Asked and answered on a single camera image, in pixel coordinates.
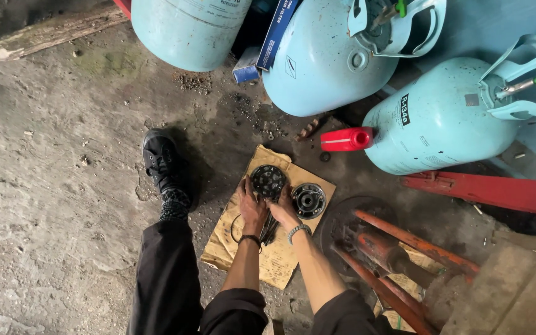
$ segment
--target refrigerant tank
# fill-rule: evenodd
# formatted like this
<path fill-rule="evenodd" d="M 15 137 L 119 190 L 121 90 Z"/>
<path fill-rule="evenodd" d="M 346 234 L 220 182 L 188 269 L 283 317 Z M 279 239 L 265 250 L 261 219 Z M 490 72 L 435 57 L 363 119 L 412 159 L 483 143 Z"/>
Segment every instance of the refrigerant tank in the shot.
<path fill-rule="evenodd" d="M 183 70 L 206 72 L 229 54 L 252 0 L 134 0 L 132 25 L 144 46 Z"/>
<path fill-rule="evenodd" d="M 442 62 L 376 105 L 363 120 L 374 129 L 369 159 L 407 175 L 502 153 L 516 138 L 518 121 L 536 116 L 536 103 L 511 95 L 536 78 L 506 84 L 536 69 L 536 58 L 524 65 L 505 60 L 520 45 L 536 48 L 536 35 L 522 36 L 494 65 L 468 57 Z"/>
<path fill-rule="evenodd" d="M 400 54 L 413 16 L 425 10 L 431 17 L 428 36 L 412 54 Z M 444 16 L 445 0 L 415 0 L 406 17 L 389 0 L 303 1 L 274 64 L 262 72 L 266 93 L 294 116 L 316 115 L 365 98 L 390 80 L 398 57 L 421 56 L 435 45 Z M 386 19 L 374 23 L 377 17 Z"/>

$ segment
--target orange metal pipe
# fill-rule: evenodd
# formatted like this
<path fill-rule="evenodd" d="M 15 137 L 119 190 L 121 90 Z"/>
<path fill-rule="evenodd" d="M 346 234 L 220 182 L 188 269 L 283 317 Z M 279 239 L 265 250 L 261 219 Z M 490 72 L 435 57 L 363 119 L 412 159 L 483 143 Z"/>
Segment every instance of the orange metal pipe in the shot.
<path fill-rule="evenodd" d="M 358 260 L 354 259 L 348 252 L 340 249 L 336 245 L 332 245 L 334 250 L 347 264 L 349 264 L 359 276 L 367 282 L 378 294 L 378 296 L 386 301 L 398 315 L 403 318 L 409 326 L 419 335 L 434 335 L 436 332 L 428 326 L 425 321 L 420 318 L 413 309 L 405 304 L 394 292 L 386 285 L 379 281 L 368 269 L 365 268 Z"/>
<path fill-rule="evenodd" d="M 407 306 L 413 310 L 415 314 L 421 319 L 425 319 L 425 313 L 423 312 L 423 304 L 413 298 L 408 292 L 406 292 L 400 285 L 398 285 L 394 280 L 388 277 L 381 277 L 379 279 L 386 287 L 388 287 L 392 293 L 396 294 Z"/>
<path fill-rule="evenodd" d="M 446 266 L 447 268 L 460 270 L 470 279 L 474 278 L 477 273 L 479 273 L 479 265 L 464 259 L 456 254 L 453 254 L 449 251 L 446 251 L 438 246 L 435 246 L 428 241 L 420 239 L 415 235 L 411 234 L 408 231 L 404 231 L 397 226 L 390 224 L 378 217 L 375 217 L 371 214 L 368 214 L 362 210 L 355 210 L 354 214 L 356 217 L 372 224 L 376 228 L 379 228 L 390 235 L 396 237 L 398 240 L 406 243 L 411 248 L 414 248 L 420 251 L 422 254 L 428 256 L 429 258 L 435 260 L 438 263 Z"/>

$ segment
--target concrete floor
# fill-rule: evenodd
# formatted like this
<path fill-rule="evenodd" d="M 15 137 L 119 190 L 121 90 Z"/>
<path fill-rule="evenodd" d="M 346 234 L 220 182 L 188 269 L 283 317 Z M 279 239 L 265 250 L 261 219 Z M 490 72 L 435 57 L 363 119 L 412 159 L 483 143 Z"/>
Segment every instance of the concrete floor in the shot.
<path fill-rule="evenodd" d="M 83 55 L 72 57 L 74 50 Z M 411 232 L 477 263 L 487 258 L 483 240 L 495 221 L 401 187 L 362 152 L 320 162 L 317 141 L 293 141 L 311 118 L 272 107 L 259 82 L 235 84 L 233 64 L 209 74 L 175 69 L 145 50 L 129 23 L 0 63 L 0 334 L 123 333 L 140 234 L 160 207 L 139 148 L 150 127 L 176 129 L 197 167 L 203 191 L 190 226 L 198 257 L 255 147 L 265 144 L 335 183 L 333 203 L 380 197 Z M 322 131 L 340 127 L 332 120 Z M 225 273 L 199 269 L 205 306 Z M 309 334 L 298 271 L 284 291 L 261 290 L 268 315 L 284 319 L 288 334 Z"/>

